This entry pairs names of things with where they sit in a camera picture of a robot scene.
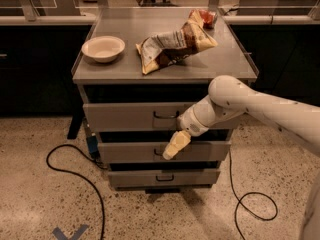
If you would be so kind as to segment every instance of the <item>drawer handle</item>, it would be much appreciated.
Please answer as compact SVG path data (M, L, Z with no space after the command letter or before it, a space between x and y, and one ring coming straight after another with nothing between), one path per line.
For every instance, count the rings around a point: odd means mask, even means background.
M158 119L175 119L179 116L179 111L174 116L159 116L156 111L153 111L153 116Z
M153 149L153 153L154 153L156 156L162 156L162 154L159 154L156 149Z
M173 181L174 180L174 175L172 174L170 177L165 176L164 178L161 178L160 176L156 176L157 181Z

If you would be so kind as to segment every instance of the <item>black cable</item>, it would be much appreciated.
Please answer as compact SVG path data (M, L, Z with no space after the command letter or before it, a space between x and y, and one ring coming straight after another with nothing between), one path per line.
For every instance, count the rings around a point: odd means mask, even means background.
M105 227L105 211L104 211L104 203L103 203L103 199L102 199L102 196L99 192L99 190L97 189L97 187L89 180L87 179L85 176L79 174L79 173L76 173L76 172L73 172L73 171L69 171L69 170L64 170L64 169L59 169L59 168L56 168L56 167L53 167L50 163L49 163L49 158L50 156L59 148L62 148L62 147L71 147L71 148L74 148L76 149L82 156L84 156L87 160L89 160L90 162L96 164L99 168L101 169L105 169L103 167L100 167L96 160L91 160L89 157L87 157L84 152L79 149L78 147L72 145L72 144L62 144L62 145L59 145L57 147L55 147L54 149L52 149L49 154L47 155L47 159L46 159L46 162L47 162L47 165L50 169L54 170L54 171L58 171L58 172L65 172L65 173L70 173L70 174L73 174L73 175L76 175L80 178L82 178L83 180L85 180L86 182L88 182L92 187L93 189L96 191L98 197L99 197L99 201L100 201L100 205L101 205L101 212L102 212L102 225L101 225L101 233L100 233L100 240L103 240L103 237L104 237L104 227Z
M245 208L245 209L247 210L247 212L249 212L249 213L250 213L252 216L254 216L256 219L259 219L259 220L262 220L262 221L271 221L271 220L274 220L274 219L278 216L278 206L277 206L276 202L275 202L270 196L268 196L268 195L266 195L266 194L264 194L264 193L261 193L261 192L248 192L248 193L244 194L244 195L239 199L239 197L237 196L237 194L236 194L236 192L235 192L235 190L234 190L234 186L233 186L233 178L232 178L232 154L231 154L231 149L230 149L229 153L230 153L230 170L229 170L229 172L230 172L231 188L232 188L232 192L233 192L234 196L235 196L235 197L237 198L237 200L238 200L237 206L236 206L235 211L234 211L234 221L235 221L237 230L238 230L238 232L240 233L242 239L245 240L245 237L244 237L244 235L242 234L241 229L240 229L239 224L238 224L237 214L238 214L238 208L239 208L239 206L242 205L242 207ZM264 196L264 197L266 197L267 199L269 199L269 200L273 203L273 205L274 205L274 207L275 207L275 210L276 210L276 211L275 211L275 215L273 215L273 216L270 217L270 218L263 218L263 217L257 215L256 213L254 213L253 211L251 211L247 206L245 206L245 205L242 203L242 200L243 200L245 197L249 196L249 195L261 195L261 196Z
M224 13L224 16L226 16L229 12L233 12L237 10L239 10L239 4L235 4L234 6L232 6L228 11Z

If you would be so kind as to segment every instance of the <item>floor marking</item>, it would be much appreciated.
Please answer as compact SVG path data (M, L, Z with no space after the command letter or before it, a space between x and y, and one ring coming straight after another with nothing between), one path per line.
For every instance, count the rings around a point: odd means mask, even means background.
M73 234L73 236L69 239L69 240L78 240L81 235L84 233L84 231L86 231L86 229L88 228L88 225L81 225L80 228ZM60 228L56 227L52 233L54 234L54 236L58 239L58 240L68 240L68 238L63 234L63 232L61 231Z

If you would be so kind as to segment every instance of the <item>terrazzo floor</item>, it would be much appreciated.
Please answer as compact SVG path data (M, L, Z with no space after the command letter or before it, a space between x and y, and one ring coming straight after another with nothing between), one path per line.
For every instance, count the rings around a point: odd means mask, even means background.
M0 239L99 239L101 206L83 179L56 172L47 154L73 144L88 154L84 129L67 140L71 118L0 119ZM237 212L246 239L297 239L308 193L320 170L320 159L248 115L232 135L232 175L240 197L260 191L274 199L278 216L269 222ZM70 147L58 149L50 163L82 174L100 191L105 210L104 239L241 239L234 213L237 200L229 177L230 156L212 188L180 193L117 192L106 171ZM275 208L261 196L243 201L264 217Z

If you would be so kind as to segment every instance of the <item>snack bag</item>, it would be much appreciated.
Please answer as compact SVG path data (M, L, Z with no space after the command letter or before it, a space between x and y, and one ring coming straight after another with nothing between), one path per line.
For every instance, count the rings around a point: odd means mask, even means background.
M193 10L179 31L154 35L137 44L142 73L149 74L217 46L218 43L203 30L203 24L199 11Z
M203 28L205 29L213 29L214 25L216 24L218 14L208 10L198 10L200 16L203 20Z

